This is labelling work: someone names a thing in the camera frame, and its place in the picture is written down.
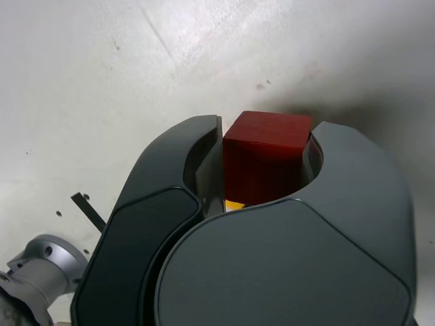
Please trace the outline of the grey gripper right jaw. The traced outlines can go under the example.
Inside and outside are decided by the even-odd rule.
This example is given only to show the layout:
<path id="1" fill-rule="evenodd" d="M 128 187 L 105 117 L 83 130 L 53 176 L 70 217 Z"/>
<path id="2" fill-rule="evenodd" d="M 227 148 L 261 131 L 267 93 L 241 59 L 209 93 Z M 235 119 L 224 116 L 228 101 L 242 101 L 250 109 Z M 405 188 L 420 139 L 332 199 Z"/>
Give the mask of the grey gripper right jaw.
<path id="1" fill-rule="evenodd" d="M 392 159 L 323 122 L 321 168 L 291 196 L 210 218 L 160 271 L 157 325 L 414 325 L 413 203 Z"/>

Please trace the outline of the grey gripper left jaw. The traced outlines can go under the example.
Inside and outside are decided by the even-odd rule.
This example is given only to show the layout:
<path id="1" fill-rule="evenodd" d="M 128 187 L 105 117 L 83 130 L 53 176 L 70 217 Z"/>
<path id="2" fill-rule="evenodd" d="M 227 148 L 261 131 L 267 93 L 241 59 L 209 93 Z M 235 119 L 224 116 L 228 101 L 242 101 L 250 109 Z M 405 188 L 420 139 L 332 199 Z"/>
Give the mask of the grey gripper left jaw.
<path id="1" fill-rule="evenodd" d="M 74 325 L 153 325 L 160 269 L 175 243 L 224 210 L 222 119 L 191 117 L 141 153 L 71 304 Z"/>

